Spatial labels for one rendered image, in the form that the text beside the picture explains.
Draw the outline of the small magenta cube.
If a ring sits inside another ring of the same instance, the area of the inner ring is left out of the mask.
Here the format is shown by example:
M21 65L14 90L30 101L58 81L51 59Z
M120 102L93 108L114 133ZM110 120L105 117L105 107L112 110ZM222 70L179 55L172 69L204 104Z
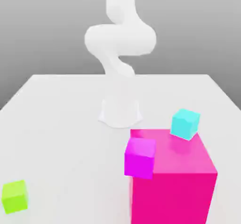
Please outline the small magenta cube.
M124 153L124 175L152 179L156 141L131 137Z

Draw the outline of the small cyan cube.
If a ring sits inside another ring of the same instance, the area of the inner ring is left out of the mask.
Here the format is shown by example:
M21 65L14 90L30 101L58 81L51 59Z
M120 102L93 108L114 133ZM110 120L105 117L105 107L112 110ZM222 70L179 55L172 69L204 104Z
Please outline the small cyan cube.
M200 114L187 109L179 109L172 117L170 133L190 141L198 131Z

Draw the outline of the small lime green cube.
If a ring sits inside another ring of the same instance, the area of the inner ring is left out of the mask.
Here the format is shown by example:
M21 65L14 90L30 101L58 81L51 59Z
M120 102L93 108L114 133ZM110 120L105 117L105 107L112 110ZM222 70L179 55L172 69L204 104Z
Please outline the small lime green cube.
M6 214L28 208L28 193L24 180L6 183L2 188L1 202Z

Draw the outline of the large pink box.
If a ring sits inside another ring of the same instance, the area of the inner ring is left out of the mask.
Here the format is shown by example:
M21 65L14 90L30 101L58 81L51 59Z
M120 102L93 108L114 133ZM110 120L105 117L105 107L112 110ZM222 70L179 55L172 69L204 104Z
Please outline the large pink box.
M156 140L152 179L133 178L131 224L206 224L217 170L199 136L190 141L168 129L132 129Z

